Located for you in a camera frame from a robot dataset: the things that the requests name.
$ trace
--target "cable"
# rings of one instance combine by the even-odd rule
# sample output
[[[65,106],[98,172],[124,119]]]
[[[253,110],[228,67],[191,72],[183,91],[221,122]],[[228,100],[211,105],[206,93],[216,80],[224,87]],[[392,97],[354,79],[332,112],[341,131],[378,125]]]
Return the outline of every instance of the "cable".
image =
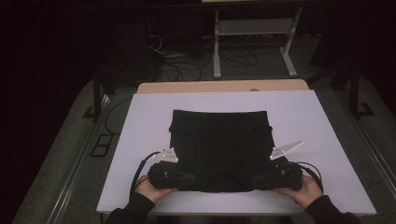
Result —
[[[130,191],[129,191],[129,201],[131,201],[131,197],[132,197],[132,195],[134,194],[134,191],[136,190],[137,178],[139,178],[140,173],[142,172],[143,167],[144,167],[145,164],[146,164],[146,161],[147,161],[149,158],[151,158],[152,156],[154,156],[155,154],[158,154],[158,153],[160,153],[160,152],[158,152],[158,151],[157,151],[157,152],[153,152],[153,153],[149,154],[145,159],[143,159],[143,160],[140,162],[140,165],[139,165],[139,167],[137,168],[136,173],[134,174],[134,180],[132,181],[131,189],[130,189]]]
[[[141,183],[143,183],[143,181],[149,179],[148,177],[144,178],[142,181],[140,181],[139,183],[136,184],[135,188],[137,188],[137,186],[139,186]]]
[[[260,42],[257,44],[258,46],[262,45],[262,43],[264,42],[264,38],[260,38],[259,40]],[[270,51],[265,53],[257,53],[256,51],[258,49],[244,50],[235,46],[231,46],[229,40],[226,40],[224,42],[226,44],[226,46],[224,46],[226,49],[222,47],[223,52],[220,53],[219,56],[228,65],[236,68],[248,68],[252,65],[256,65],[259,62],[257,56],[266,55],[278,51],[278,47],[283,45],[276,45],[274,49],[271,49]]]
[[[164,55],[166,51],[161,49],[163,47],[163,40],[157,35],[150,35],[149,37],[157,37],[158,40],[160,40],[160,46],[158,48],[154,48],[154,47],[149,47],[149,48],[161,55]]]
[[[128,101],[128,100],[130,100],[130,99],[132,99],[132,96],[131,96],[131,97],[128,97],[128,98],[126,98],[126,99],[124,99],[124,100],[122,100],[121,102],[119,102],[119,103],[117,103],[116,105],[114,105],[110,110],[108,110],[108,112],[107,112],[107,114],[106,114],[106,117],[105,117],[105,129],[106,129],[106,131],[108,131],[109,133],[114,134],[114,135],[120,135],[120,134],[121,134],[121,133],[112,132],[112,131],[108,128],[108,126],[107,126],[108,116],[111,114],[111,112],[112,112],[115,108],[117,108],[119,105],[121,105],[122,103],[124,103],[124,102],[126,102],[126,101]]]
[[[187,53],[176,53],[176,54],[169,54],[169,55],[164,55],[163,57],[166,59],[175,59],[175,58],[180,58],[187,56]]]
[[[320,171],[318,170],[317,167],[315,167],[315,166],[312,165],[311,163],[303,162],[303,161],[299,161],[299,162],[296,162],[296,163],[297,163],[297,164],[305,164],[305,165],[309,165],[309,166],[313,167],[313,168],[318,172],[318,177],[319,177],[320,182],[321,182],[321,174],[320,174]]]
[[[162,70],[162,73],[159,77],[159,80],[162,80],[163,76],[166,76],[168,81],[176,82],[176,81],[199,81],[202,79],[203,71],[202,69],[209,65],[212,60],[212,57],[207,56],[207,60],[203,65],[198,65],[193,63],[200,58],[191,57],[190,55],[183,56],[177,60],[176,58],[166,59],[163,63],[163,66],[172,67],[172,70]],[[176,77],[170,78],[168,72],[177,72]],[[185,72],[197,72],[198,77],[195,78],[187,78]]]
[[[309,175],[311,175],[311,176],[315,179],[315,181],[317,182],[317,184],[318,184],[319,188],[321,189],[321,191],[324,192],[324,190],[323,190],[323,184],[322,184],[322,179],[321,179],[321,174],[320,174],[320,171],[318,170],[318,168],[315,167],[314,165],[308,163],[308,162],[302,162],[302,161],[300,161],[300,162],[295,162],[295,163],[296,163],[301,169],[305,170]],[[306,165],[309,165],[309,166],[315,168],[315,170],[317,170],[318,174],[315,174],[312,170],[310,170],[309,168],[306,168],[306,167],[304,167],[304,166],[302,166],[302,165],[300,165],[300,164],[306,164]]]

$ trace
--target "gray carpet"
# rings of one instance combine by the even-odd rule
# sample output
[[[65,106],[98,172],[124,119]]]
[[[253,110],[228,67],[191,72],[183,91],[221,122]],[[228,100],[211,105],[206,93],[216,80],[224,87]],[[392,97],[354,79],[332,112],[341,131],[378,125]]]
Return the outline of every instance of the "gray carpet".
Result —
[[[232,50],[223,49],[223,58],[220,60],[222,80],[289,78],[281,61],[280,53],[277,51],[279,40],[268,38],[270,37],[265,37],[265,44],[261,47],[253,46],[241,49],[235,44],[235,48]],[[317,43],[318,38],[316,37],[298,38],[294,41],[290,57],[294,62],[299,78],[307,79],[321,70],[309,65],[309,59]],[[235,57],[235,55],[245,55],[247,59],[241,59],[241,57]],[[227,59],[224,56],[233,57],[232,59],[239,63],[233,63],[230,60],[226,62]],[[169,65],[163,67],[162,75],[157,81],[173,80],[176,77],[178,80],[195,80],[198,77],[200,80],[213,80],[213,66],[210,57],[211,53],[207,53],[200,59],[177,58],[167,60],[170,64],[177,64],[182,68],[176,70],[175,67]],[[253,65],[255,58],[257,58],[257,64]],[[196,69],[196,66],[191,66],[186,62],[203,67],[201,69],[202,74],[200,75],[200,70]],[[250,65],[246,68],[236,68],[238,65],[242,66],[247,63],[250,63]],[[361,80],[361,100],[369,104],[374,110],[375,116],[362,118],[361,121],[355,120],[347,110],[348,89],[346,88],[343,91],[331,90],[329,87],[331,78],[332,76],[325,77],[312,85],[311,88],[316,91],[339,141],[378,213],[375,216],[362,217],[362,223],[395,223],[395,199],[371,158],[369,150],[372,146],[368,146],[362,138],[360,128],[363,126],[367,130],[375,146],[384,155],[384,159],[395,172],[396,155],[393,149],[396,147],[396,119],[381,102],[371,83],[363,78]],[[59,216],[52,216],[51,220],[56,220],[58,223],[100,223],[99,214],[95,209],[117,146],[118,137],[115,135],[105,157],[91,157],[89,154],[93,150],[99,134],[108,133],[104,121],[105,115],[110,110],[107,127],[112,132],[120,132],[130,100],[120,105],[118,103],[132,97],[134,90],[119,90],[116,94],[110,96],[110,103],[104,103],[106,106],[104,106],[101,119],[98,123],[92,124],[91,119],[82,118],[85,109],[92,106],[91,87],[91,84],[87,85],[76,99],[75,105],[70,110],[69,116],[59,132],[35,183],[15,218],[15,223],[47,222],[61,194],[68,196],[63,201],[65,202],[64,209],[58,213]],[[76,161],[81,161],[79,167],[76,166]],[[70,179],[70,174],[76,174],[75,178]],[[69,183],[71,187],[68,192],[63,192],[65,183]],[[149,223],[154,223],[154,221],[155,217],[148,220]],[[179,223],[211,223],[211,221],[213,219],[207,217],[183,217],[179,219]],[[312,223],[312,219],[308,216],[293,217],[293,221],[295,223]],[[250,217],[244,219],[243,222],[275,223],[275,220],[268,217]]]

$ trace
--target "black cable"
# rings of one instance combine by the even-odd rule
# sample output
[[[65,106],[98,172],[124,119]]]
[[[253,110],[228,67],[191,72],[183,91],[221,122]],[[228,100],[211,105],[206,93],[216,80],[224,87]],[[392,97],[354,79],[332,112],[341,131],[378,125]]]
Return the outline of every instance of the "black cable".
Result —
[[[204,52],[204,55],[207,54],[207,53],[213,53],[213,50],[208,51],[208,52]],[[203,57],[190,56],[190,55],[188,55],[188,54],[187,54],[186,56],[184,56],[184,57],[191,57],[191,58],[188,59],[187,61],[181,61],[181,60],[179,60],[179,61],[176,61],[176,62],[173,62],[173,60],[175,60],[175,59],[166,59],[166,62],[168,62],[168,63],[192,63],[192,62],[194,62],[194,61],[197,61],[197,60],[203,58]],[[207,64],[208,64],[208,62],[206,62],[204,65],[202,65],[202,66],[200,66],[200,67],[201,67],[201,68],[204,68],[204,67],[207,66]]]
[[[119,105],[121,105],[122,103],[124,103],[124,102],[126,102],[126,101],[128,101],[128,100],[130,100],[130,99],[132,99],[132,96],[131,96],[131,97],[128,97],[128,98],[126,98],[126,99],[124,99],[124,100],[122,100],[122,101],[119,102],[118,104],[114,105],[110,110],[108,110],[108,112],[107,112],[107,114],[106,114],[106,117],[105,117],[105,129],[106,129],[106,131],[108,131],[109,133],[114,134],[114,135],[120,135],[120,133],[112,132],[112,131],[108,128],[108,126],[107,126],[108,116],[111,114],[111,112],[112,112],[116,107],[118,107]]]
[[[233,54],[233,56],[234,56],[235,58],[246,58],[247,56],[252,55],[253,52],[255,51],[255,49],[254,49],[254,50],[249,50],[248,52],[245,52],[245,51],[242,50],[242,49],[239,49],[239,48],[237,48],[237,47],[232,47],[232,46],[229,46],[229,45],[227,45],[227,48],[229,48],[228,51],[230,51],[230,52],[231,52],[231,50],[243,52],[244,55],[241,55],[241,56],[236,55],[236,54]]]
[[[304,161],[299,161],[299,162],[296,162],[296,163],[297,164],[305,164],[305,165],[309,165],[309,166],[313,167],[318,172],[318,177],[319,177],[319,179],[321,181],[321,174],[320,174],[320,171],[318,170],[318,168],[316,166],[312,165],[311,163],[304,162]]]
[[[225,63],[227,63],[227,64],[230,65],[231,67],[235,67],[235,68],[248,68],[248,67],[250,67],[250,65],[249,65],[248,63],[241,63],[241,62],[238,62],[237,60],[234,60],[234,59],[232,59],[232,58],[226,56],[226,55],[223,54],[223,53],[219,53],[219,56],[220,56],[220,58],[221,58]]]
[[[192,59],[188,59],[188,60],[178,60],[176,61],[175,59],[171,59],[171,60],[166,60],[163,64],[163,66],[170,66],[175,68],[175,70],[170,70],[170,71],[176,71],[177,72],[177,77],[175,78],[170,78],[166,72],[168,70],[162,70],[162,73],[160,75],[160,81],[162,79],[162,76],[165,75],[168,79],[168,81],[172,81],[172,82],[176,82],[176,81],[199,81],[202,79],[202,75],[203,75],[203,71],[202,69],[206,66],[209,65],[209,63],[212,61],[211,57],[208,57],[208,59],[205,61],[205,63],[203,65],[198,65],[196,63],[192,63],[196,60],[198,60],[199,58],[194,58],[192,57]],[[183,71],[197,71],[198,72],[198,77],[197,78],[186,78],[186,74],[183,73]]]
[[[246,53],[244,56],[239,56],[239,55],[235,54],[235,52],[230,51],[230,53],[231,53],[235,58],[237,58],[237,57],[245,58],[245,59],[247,60],[247,63],[248,63],[249,66],[256,65],[256,64],[259,63],[259,60],[258,60],[257,56],[254,55],[252,52],[248,52],[248,53]]]
[[[321,189],[321,191],[324,192],[323,184],[322,184],[322,179],[321,179],[321,174],[320,174],[320,171],[318,170],[318,168],[315,167],[314,165],[308,163],[308,162],[300,161],[300,162],[295,162],[295,163],[297,163],[298,166],[299,166],[300,168],[302,168],[302,169],[305,170],[309,175],[311,175],[311,176],[315,179],[315,181],[317,182],[317,184],[318,184],[319,188]],[[306,167],[304,167],[304,166],[302,166],[302,165],[300,165],[300,164],[306,164],[306,165],[309,165],[309,166],[315,168],[315,170],[317,170],[318,174],[315,174],[315,172],[313,172],[313,171],[310,170],[309,168],[306,168]]]
[[[236,47],[236,46],[231,46],[229,41],[226,41],[225,44],[226,44],[225,47],[228,48],[228,50],[238,50],[238,51],[244,52],[242,49],[240,49],[240,48],[238,48],[238,47]],[[243,55],[243,56],[234,56],[234,57],[235,57],[235,58],[245,58],[245,57],[247,57],[248,55],[253,54],[254,51],[255,51],[255,49],[254,49],[254,50],[249,50],[247,53],[244,52],[245,55]]]
[[[135,189],[137,188],[137,186],[139,186],[141,183],[143,183],[143,181],[149,179],[148,177],[144,178],[142,181],[140,181],[139,183],[136,184],[136,186],[134,187]]]
[[[267,52],[264,52],[264,53],[256,53],[255,52],[256,50],[254,50],[253,54],[256,55],[256,56],[262,56],[262,55],[268,55],[268,54],[271,54],[271,53],[274,53],[274,52],[279,52],[279,48],[282,47],[282,46],[283,45],[279,45],[279,46],[275,46],[273,49],[266,49]]]
[[[192,62],[196,61],[197,59],[199,59],[199,58],[190,56],[189,54],[186,54],[184,56],[180,56],[177,58],[165,58],[166,62],[168,62],[168,63],[192,63]]]
[[[137,168],[136,173],[134,174],[134,180],[132,181],[131,189],[130,189],[130,191],[129,191],[129,201],[131,201],[131,197],[132,197],[132,195],[134,194],[134,191],[136,190],[137,178],[139,178],[140,173],[142,172],[143,167],[144,167],[145,164],[146,164],[146,161],[147,161],[149,158],[151,158],[152,156],[154,156],[155,154],[158,154],[158,153],[160,153],[160,152],[158,152],[158,151],[157,151],[157,152],[153,152],[153,153],[149,154],[145,159],[143,159],[143,160],[140,162],[140,165],[139,165],[139,167]]]

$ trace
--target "table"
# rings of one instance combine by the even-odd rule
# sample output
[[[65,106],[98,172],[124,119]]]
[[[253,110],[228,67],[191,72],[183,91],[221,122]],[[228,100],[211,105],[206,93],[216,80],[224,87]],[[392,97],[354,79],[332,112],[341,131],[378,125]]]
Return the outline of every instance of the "table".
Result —
[[[200,92],[200,91],[306,91],[301,79],[150,82],[140,84],[137,93]]]
[[[279,91],[174,90],[175,92],[166,93],[143,93],[144,89],[149,89],[149,85],[142,86],[131,102],[97,211],[109,213],[128,203],[129,189],[138,164],[150,152],[169,147],[168,128],[172,111],[184,109],[205,112],[266,110],[269,122],[274,128],[276,146],[303,139],[304,144],[288,154],[288,159],[316,165],[322,173],[325,193],[330,195],[333,203],[342,212],[349,211],[356,215],[375,214],[375,209],[338,142],[315,92],[307,89],[285,91],[286,86],[285,84],[285,88]],[[146,174],[154,162],[149,160],[142,174]],[[178,191],[163,198],[151,214],[290,216],[303,212],[302,208],[287,197],[271,190],[253,190],[241,193]]]

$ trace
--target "floor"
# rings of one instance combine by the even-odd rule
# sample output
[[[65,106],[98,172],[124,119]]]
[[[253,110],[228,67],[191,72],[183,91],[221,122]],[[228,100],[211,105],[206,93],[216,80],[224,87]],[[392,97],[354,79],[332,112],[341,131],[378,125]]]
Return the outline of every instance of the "floor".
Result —
[[[290,57],[298,78],[308,79],[322,68],[309,65],[318,43],[317,36],[296,38]],[[205,40],[207,49],[212,41]],[[277,47],[283,36],[244,36],[223,39],[220,48],[222,80],[290,78]],[[170,53],[156,81],[214,80],[210,50],[202,58]],[[333,74],[310,85],[322,103],[340,143],[377,214],[361,217],[364,224],[396,222],[396,118],[382,103],[375,87],[361,78],[360,100],[374,111],[373,117],[355,119],[347,108],[348,85],[341,91],[330,87]],[[92,84],[81,91],[64,122],[48,157],[30,188],[14,223],[100,223],[95,211],[108,167],[116,150],[118,135],[109,144],[104,157],[90,156],[100,134],[120,133],[128,104],[135,89],[119,89],[104,97],[103,113],[96,123],[84,119],[92,106]],[[103,155],[105,148],[93,153]],[[313,223],[308,216],[292,218],[294,223]],[[207,217],[181,217],[178,223],[214,223]],[[243,223],[276,223],[270,217],[249,217]]]

